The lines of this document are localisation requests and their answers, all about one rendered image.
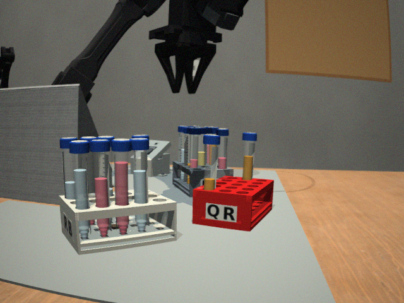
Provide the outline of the white test tube rack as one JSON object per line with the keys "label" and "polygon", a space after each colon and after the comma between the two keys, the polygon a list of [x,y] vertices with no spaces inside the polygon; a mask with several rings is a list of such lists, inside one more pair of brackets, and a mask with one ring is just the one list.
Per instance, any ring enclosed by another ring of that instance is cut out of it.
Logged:
{"label": "white test tube rack", "polygon": [[[150,190],[148,190],[148,197],[148,203],[134,203],[134,190],[129,190],[127,206],[115,205],[114,194],[110,196],[110,206],[107,208],[96,207],[95,198],[89,198],[89,209],[78,210],[74,205],[75,199],[59,196],[62,233],[78,255],[176,241],[177,202]],[[134,216],[148,213],[150,226],[146,226],[145,232],[139,232]],[[125,216],[129,216],[129,227],[127,234],[121,235],[118,227],[116,230],[115,217]],[[107,237],[101,237],[97,227],[97,219],[103,218],[113,218],[112,231],[109,230]],[[94,225],[91,225],[91,235],[89,231],[88,239],[82,240],[78,221],[84,220],[96,221]]]}

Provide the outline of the red test tube rack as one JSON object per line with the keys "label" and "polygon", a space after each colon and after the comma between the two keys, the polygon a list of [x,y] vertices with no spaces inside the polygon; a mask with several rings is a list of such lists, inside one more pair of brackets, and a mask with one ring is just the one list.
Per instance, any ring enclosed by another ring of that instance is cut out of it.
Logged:
{"label": "red test tube rack", "polygon": [[272,210],[273,185],[274,180],[223,176],[215,190],[197,187],[193,224],[250,232]]}

